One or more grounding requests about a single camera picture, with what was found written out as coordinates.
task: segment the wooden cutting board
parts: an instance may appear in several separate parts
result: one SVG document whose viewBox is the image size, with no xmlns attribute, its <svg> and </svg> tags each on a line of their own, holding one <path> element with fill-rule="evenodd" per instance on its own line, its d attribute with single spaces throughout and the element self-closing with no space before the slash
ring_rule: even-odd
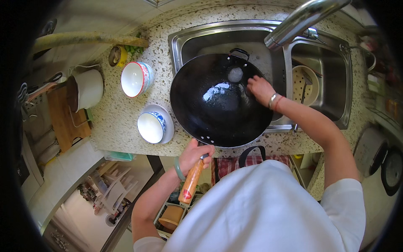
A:
<svg viewBox="0 0 403 252">
<path fill-rule="evenodd" d="M 50 118 L 62 152 L 66 152 L 77 137 L 82 139 L 91 134 L 84 109 L 80 109 L 77 113 L 71 112 L 76 126 L 85 122 L 77 128 L 74 127 L 66 94 L 67 86 L 47 94 Z"/>
</svg>

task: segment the red plaid cloth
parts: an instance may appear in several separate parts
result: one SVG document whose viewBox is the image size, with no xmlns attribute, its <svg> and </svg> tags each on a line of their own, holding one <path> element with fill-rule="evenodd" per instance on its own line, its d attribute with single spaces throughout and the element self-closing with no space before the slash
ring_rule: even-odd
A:
<svg viewBox="0 0 403 252">
<path fill-rule="evenodd" d="M 288 156 L 279 156 L 279 155 L 266 156 L 266 160 L 268 159 L 280 161 L 286 164 L 288 167 L 290 167 L 290 161 L 288 159 Z M 225 175 L 229 174 L 230 172 L 239 169 L 239 157 L 214 158 L 214 160 L 216 160 L 216 162 L 213 161 L 211 164 L 211 186 L 214 186 L 216 184 L 216 174 L 215 174 L 216 163 L 218 169 L 218 177 L 220 179 L 222 179 Z M 245 167 L 251 165 L 258 165 L 261 162 L 263 162 L 262 156 L 247 156 L 245 161 Z"/>
</svg>

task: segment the faucet spout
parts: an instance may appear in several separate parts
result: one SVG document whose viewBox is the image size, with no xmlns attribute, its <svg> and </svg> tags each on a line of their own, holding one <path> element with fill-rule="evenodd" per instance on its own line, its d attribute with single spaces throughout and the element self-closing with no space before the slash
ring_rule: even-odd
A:
<svg viewBox="0 0 403 252">
<path fill-rule="evenodd" d="M 267 35 L 264 43 L 270 50 L 279 49 L 295 37 L 306 33 L 310 26 L 350 2 L 351 0 L 310 0 L 293 11 L 273 32 Z"/>
</svg>

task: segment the granite countertop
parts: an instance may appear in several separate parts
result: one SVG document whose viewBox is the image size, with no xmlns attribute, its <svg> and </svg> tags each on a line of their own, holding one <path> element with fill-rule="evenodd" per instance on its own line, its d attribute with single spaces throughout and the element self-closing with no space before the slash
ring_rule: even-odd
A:
<svg viewBox="0 0 403 252">
<path fill-rule="evenodd" d="M 179 8 L 175 12 L 172 11 L 171 15 L 174 17 L 157 16 L 147 24 L 143 24 L 142 34 L 149 40 L 150 45 L 144 50 L 143 55 L 137 61 L 149 64 L 155 71 L 154 85 L 144 95 L 130 98 L 124 94 L 120 85 L 120 75 L 123 68 L 109 66 L 107 60 L 109 50 L 105 51 L 98 58 L 97 61 L 101 65 L 105 88 L 101 101 L 91 109 L 94 117 L 91 141 L 95 148 L 134 154 L 180 155 L 191 136 L 179 125 L 169 103 L 170 84 L 173 80 L 173 74 L 168 48 L 168 35 L 189 27 L 219 21 L 235 19 L 283 20 L 296 7 L 285 8 L 266 4 L 221 6 L 219 4 L 218 6 L 214 6 L 213 4 L 202 6 L 202 4 L 192 4 L 192 7 Z M 342 28 L 342 26 L 329 19 L 319 22 L 314 28 L 333 34 L 348 41 L 349 44 L 356 44 L 355 35 L 351 31 Z M 364 102 L 366 84 L 365 64 L 362 53 L 359 50 L 352 50 L 351 60 L 353 70 L 353 102 L 349 127 L 343 133 L 353 148 L 361 130 L 371 118 L 365 109 Z M 137 118 L 140 111 L 144 106 L 153 103 L 165 107 L 171 114 L 175 124 L 174 136 L 166 144 L 147 143 L 142 139 L 137 130 Z M 323 151 L 304 132 L 298 133 L 295 137 L 291 133 L 266 133 L 255 140 L 255 142 L 244 147 L 233 149 L 217 148 L 214 156 L 239 156 L 243 150 L 255 145 L 265 146 L 268 155 L 303 154 Z M 308 187 L 308 191 L 311 190 L 320 195 L 315 198 L 320 198 L 323 192 L 323 167 L 323 158 L 321 158 L 318 169 L 316 169 Z"/>
</svg>

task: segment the red sticker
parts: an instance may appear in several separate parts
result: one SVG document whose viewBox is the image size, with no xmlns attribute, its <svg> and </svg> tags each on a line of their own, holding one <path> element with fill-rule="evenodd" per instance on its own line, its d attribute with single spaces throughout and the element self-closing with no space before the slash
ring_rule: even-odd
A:
<svg viewBox="0 0 403 252">
<path fill-rule="evenodd" d="M 185 199 L 190 199 L 192 197 L 192 195 L 190 194 L 190 192 L 186 189 L 183 190 L 183 197 Z"/>
</svg>

